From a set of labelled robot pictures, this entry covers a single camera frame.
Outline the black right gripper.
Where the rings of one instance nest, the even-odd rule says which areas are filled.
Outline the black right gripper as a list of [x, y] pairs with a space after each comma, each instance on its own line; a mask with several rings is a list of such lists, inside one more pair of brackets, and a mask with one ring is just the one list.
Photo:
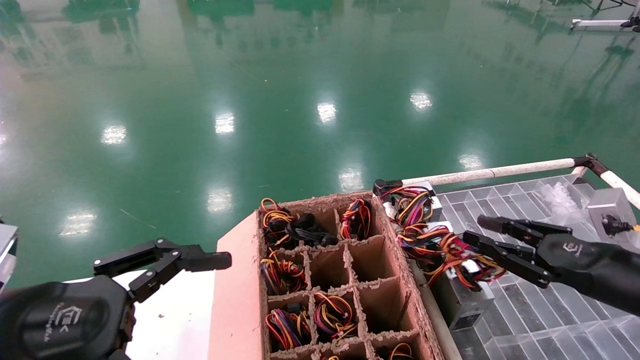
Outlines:
[[580, 240], [570, 227], [530, 219], [479, 215], [477, 223], [485, 230], [538, 246], [535, 251], [465, 231], [462, 241], [483, 264], [540, 289], [546, 289], [551, 280], [622, 312], [640, 314], [639, 253], [617, 244]]

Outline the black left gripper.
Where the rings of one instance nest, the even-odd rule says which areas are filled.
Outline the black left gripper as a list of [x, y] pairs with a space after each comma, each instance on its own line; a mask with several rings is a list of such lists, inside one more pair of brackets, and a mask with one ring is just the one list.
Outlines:
[[[156, 239], [95, 260], [92, 279], [4, 291], [0, 357], [126, 360], [136, 322], [133, 302], [143, 303], [182, 271], [223, 271], [232, 265], [228, 251], [206, 252], [198, 244]], [[129, 284], [129, 294], [109, 278], [141, 268], [147, 271]]]

